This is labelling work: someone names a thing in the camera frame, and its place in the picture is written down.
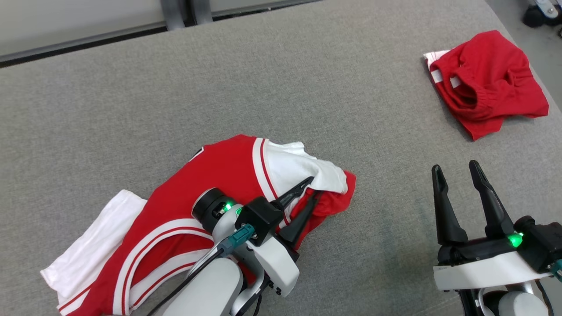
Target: green indicator light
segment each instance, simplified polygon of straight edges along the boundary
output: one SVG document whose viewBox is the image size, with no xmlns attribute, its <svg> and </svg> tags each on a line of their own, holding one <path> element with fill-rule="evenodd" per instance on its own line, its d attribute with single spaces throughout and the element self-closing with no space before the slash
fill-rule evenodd
<svg viewBox="0 0 562 316">
<path fill-rule="evenodd" d="M 511 245 L 515 248 L 519 247 L 519 245 L 523 242 L 523 236 L 521 234 L 509 235 L 508 239 L 511 242 Z"/>
</svg>

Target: black cable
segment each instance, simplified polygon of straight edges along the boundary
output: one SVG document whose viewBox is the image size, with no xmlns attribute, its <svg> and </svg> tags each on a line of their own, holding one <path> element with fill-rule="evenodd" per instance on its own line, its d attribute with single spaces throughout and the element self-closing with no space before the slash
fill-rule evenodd
<svg viewBox="0 0 562 316">
<path fill-rule="evenodd" d="M 253 311 L 253 316 L 257 316 L 257 314 L 260 312 L 260 305 L 261 305 L 261 294 L 257 298 L 256 310 Z"/>
<path fill-rule="evenodd" d="M 550 303 L 549 297 L 546 295 L 545 288 L 542 286 L 540 280 L 534 280 L 537 284 L 538 290 L 542 293 L 542 299 L 545 301 L 546 308 L 549 310 L 549 316 L 554 316 L 554 310 L 552 309 L 552 304 Z"/>
<path fill-rule="evenodd" d="M 156 307 L 154 307 L 150 313 L 148 313 L 146 316 L 152 316 L 154 315 L 155 312 L 157 312 L 159 310 L 160 307 L 162 307 L 162 305 L 164 305 L 166 302 L 168 302 L 172 297 L 174 297 L 177 293 L 179 293 L 179 291 L 182 290 L 182 288 L 184 288 L 187 283 L 189 283 L 191 280 L 193 280 L 193 278 L 199 274 L 199 272 L 201 272 L 201 270 L 205 269 L 205 267 L 207 267 L 213 260 L 215 260 L 220 254 L 223 253 L 223 249 L 219 249 L 217 250 L 216 253 L 214 253 L 212 256 L 209 257 L 209 259 L 207 259 L 205 262 L 203 262 L 201 264 L 201 266 L 195 270 L 192 274 L 189 275 L 189 277 L 187 279 L 185 279 L 174 291 L 172 291 L 172 293 L 170 293 L 165 299 L 163 299 L 160 303 L 158 303 L 158 305 L 156 305 Z"/>
</svg>

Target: gray table surface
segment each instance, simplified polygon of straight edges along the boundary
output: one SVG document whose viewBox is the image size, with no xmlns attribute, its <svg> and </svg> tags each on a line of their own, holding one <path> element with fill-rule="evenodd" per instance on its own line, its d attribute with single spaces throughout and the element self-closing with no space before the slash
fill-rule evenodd
<svg viewBox="0 0 562 316">
<path fill-rule="evenodd" d="M 562 212 L 562 115 L 513 118 L 469 140 L 429 81 L 424 52 L 509 36 L 481 0 L 327 0 L 0 69 L 0 306 L 57 315 L 41 279 L 123 188 L 148 198 L 201 145 L 244 133 L 354 172 L 352 205 L 310 233 L 299 282 L 267 315 L 453 315 L 437 291 L 430 169 L 459 222 L 484 235 L 468 161 L 512 218 Z M 173 279 L 134 315 L 145 315 Z"/>
</svg>

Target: red fabric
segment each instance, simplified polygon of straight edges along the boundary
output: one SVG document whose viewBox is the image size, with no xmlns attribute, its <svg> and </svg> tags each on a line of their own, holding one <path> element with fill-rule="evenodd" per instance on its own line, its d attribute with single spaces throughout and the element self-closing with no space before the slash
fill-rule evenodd
<svg viewBox="0 0 562 316">
<path fill-rule="evenodd" d="M 194 234 L 194 232 L 198 232 L 208 236 L 209 234 L 201 228 L 190 227 L 186 224 L 174 224 L 171 227 L 168 225 L 176 223 L 178 220 L 192 219 L 193 204 L 205 190 L 212 187 L 220 188 L 226 195 L 241 204 L 246 204 L 255 197 L 263 195 L 255 173 L 257 166 L 253 164 L 253 155 L 256 155 L 255 143 L 259 141 L 263 141 L 263 139 L 239 135 L 213 145 L 206 145 L 200 154 L 159 186 L 125 235 L 121 246 L 107 261 L 98 278 L 91 285 L 80 307 L 69 315 L 128 315 L 130 314 L 129 305 L 134 302 L 129 302 L 128 295 L 123 289 L 129 291 L 132 286 L 176 255 L 211 248 L 214 244 L 211 240 Z M 347 193 L 325 192 L 322 195 L 300 242 L 327 215 L 339 213 L 348 207 L 355 190 L 355 176 L 349 172 L 346 172 L 346 175 Z M 293 209 L 292 218 L 302 210 L 311 194 L 312 190 L 308 189 L 304 198 L 299 200 Z M 143 240 L 146 241 L 147 238 L 154 240 L 153 237 L 163 236 L 165 233 L 180 229 L 187 230 L 187 232 L 166 237 L 154 245 L 147 244 L 146 254 L 138 255 L 136 268 L 126 264 L 127 260 L 132 257 L 136 258 L 137 254 L 140 254 L 134 249 L 144 247 Z M 173 270 L 171 276 L 177 273 L 179 271 Z M 129 284 L 124 281 L 119 282 L 124 275 L 127 275 Z"/>
<path fill-rule="evenodd" d="M 527 57 L 500 32 L 476 35 L 431 64 L 443 81 L 437 89 L 473 140 L 500 130 L 512 115 L 546 116 L 549 104 Z M 453 88 L 450 78 L 461 84 Z"/>
</svg>

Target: gray floor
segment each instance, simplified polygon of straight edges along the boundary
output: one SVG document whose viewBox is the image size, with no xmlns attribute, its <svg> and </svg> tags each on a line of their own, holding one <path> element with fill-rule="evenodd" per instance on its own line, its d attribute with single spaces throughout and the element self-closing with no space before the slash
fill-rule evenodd
<svg viewBox="0 0 562 316">
<path fill-rule="evenodd" d="M 529 4 L 527 0 L 486 1 L 505 25 L 517 46 L 527 54 L 531 65 L 562 109 L 562 39 L 557 35 L 562 25 L 556 27 L 544 25 L 538 29 L 525 26 L 521 22 L 521 17 Z M 542 284 L 552 302 L 555 315 L 562 316 L 562 283 L 554 278 L 546 278 L 542 280 Z"/>
</svg>

